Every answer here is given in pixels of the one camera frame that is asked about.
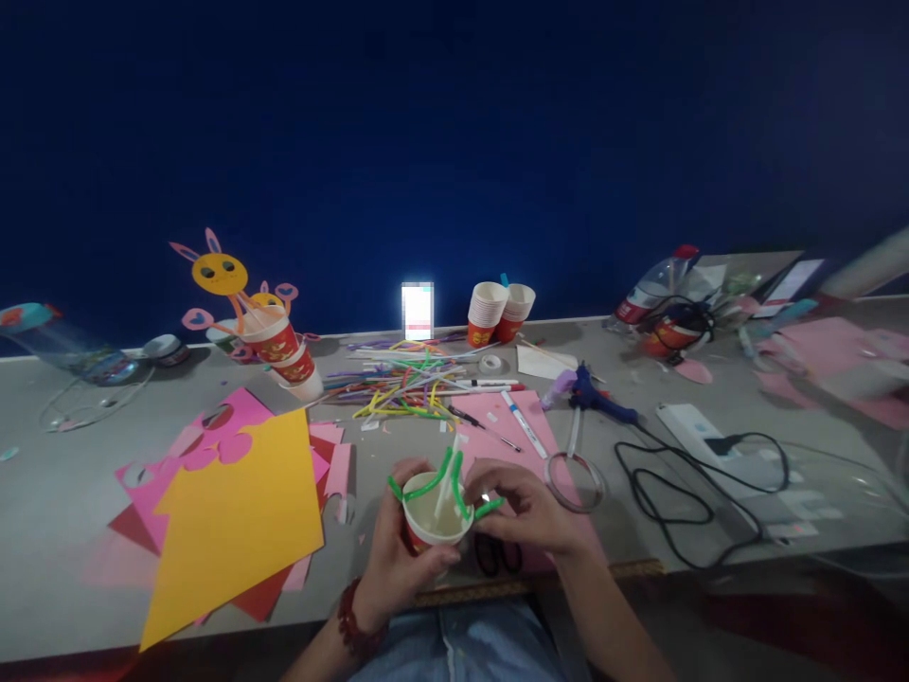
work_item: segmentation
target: left hand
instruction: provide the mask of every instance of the left hand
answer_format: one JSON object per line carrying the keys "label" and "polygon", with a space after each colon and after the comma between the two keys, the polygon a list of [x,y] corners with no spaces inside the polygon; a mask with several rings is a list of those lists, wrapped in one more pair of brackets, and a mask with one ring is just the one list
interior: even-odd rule
{"label": "left hand", "polygon": [[[433,469],[426,459],[402,459],[391,475],[402,488],[412,476]],[[385,491],[372,536],[366,573],[353,597],[357,626],[370,635],[410,606],[420,588],[431,583],[449,566],[460,561],[456,547],[430,547],[411,556],[401,539],[404,510],[390,489]]]}

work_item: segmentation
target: glue stick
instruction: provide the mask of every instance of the glue stick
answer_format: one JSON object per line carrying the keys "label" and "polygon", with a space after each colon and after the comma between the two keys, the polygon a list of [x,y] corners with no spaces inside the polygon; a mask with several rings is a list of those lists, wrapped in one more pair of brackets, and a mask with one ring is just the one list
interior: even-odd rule
{"label": "glue stick", "polygon": [[578,375],[571,369],[566,369],[562,374],[556,377],[556,380],[546,391],[546,394],[540,399],[540,405],[543,410],[552,409],[553,404],[565,393],[571,390],[571,387],[578,380]]}

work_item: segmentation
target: red beaded bracelet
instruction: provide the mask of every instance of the red beaded bracelet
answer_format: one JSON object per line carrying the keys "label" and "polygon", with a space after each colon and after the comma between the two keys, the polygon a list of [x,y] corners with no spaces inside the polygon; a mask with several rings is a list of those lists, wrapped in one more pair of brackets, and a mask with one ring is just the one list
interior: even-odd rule
{"label": "red beaded bracelet", "polygon": [[353,595],[357,591],[358,584],[360,584],[360,579],[355,578],[341,595],[341,603],[338,604],[338,632],[341,633],[350,654],[354,658],[366,661],[379,651],[382,640],[388,634],[388,623],[374,635],[364,635],[360,632],[360,628],[357,627],[357,617],[353,615]]}

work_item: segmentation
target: scissors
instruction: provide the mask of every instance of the scissors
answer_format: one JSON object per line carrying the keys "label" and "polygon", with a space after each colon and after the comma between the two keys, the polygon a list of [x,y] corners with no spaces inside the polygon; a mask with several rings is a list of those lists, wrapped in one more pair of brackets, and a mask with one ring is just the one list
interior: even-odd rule
{"label": "scissors", "polygon": [[473,554],[476,564],[487,578],[495,578],[499,574],[499,566],[504,566],[511,575],[517,575],[524,567],[524,553],[520,545],[504,543],[485,533],[474,535]]}

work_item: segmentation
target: phone screen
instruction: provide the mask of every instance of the phone screen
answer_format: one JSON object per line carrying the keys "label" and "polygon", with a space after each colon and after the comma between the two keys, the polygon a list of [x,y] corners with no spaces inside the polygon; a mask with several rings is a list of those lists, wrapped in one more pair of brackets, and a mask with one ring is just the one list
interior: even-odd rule
{"label": "phone screen", "polygon": [[433,283],[405,282],[401,285],[404,338],[427,341],[433,337]]}

